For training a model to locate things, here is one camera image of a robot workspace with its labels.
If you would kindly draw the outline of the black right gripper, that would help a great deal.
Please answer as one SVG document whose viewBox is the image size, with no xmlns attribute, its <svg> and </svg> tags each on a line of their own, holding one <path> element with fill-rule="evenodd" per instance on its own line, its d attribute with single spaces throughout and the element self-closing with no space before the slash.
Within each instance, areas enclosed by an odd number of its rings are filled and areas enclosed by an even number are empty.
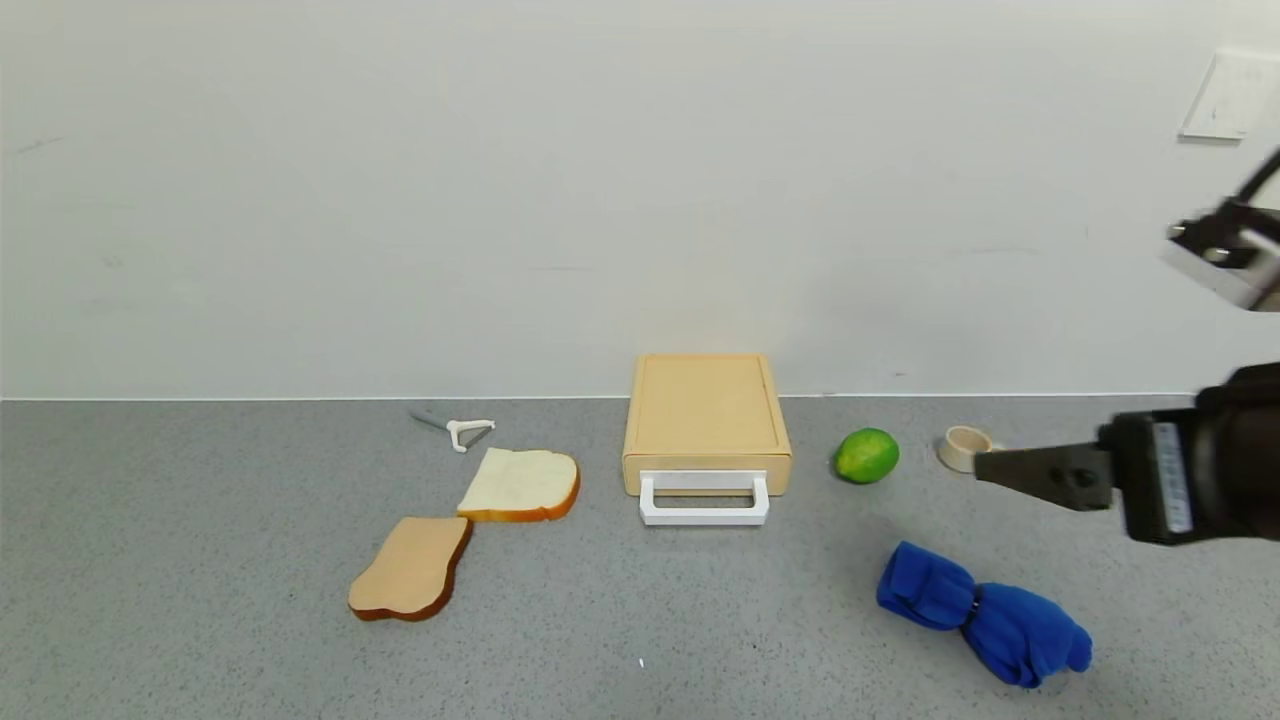
<svg viewBox="0 0 1280 720">
<path fill-rule="evenodd" d="M 974 475 L 1075 512 L 1108 509 L 1115 487 L 1142 543 L 1277 541 L 1277 363 L 1235 370 L 1189 407 L 1117 414 L 1098 446 L 979 454 Z"/>
</svg>

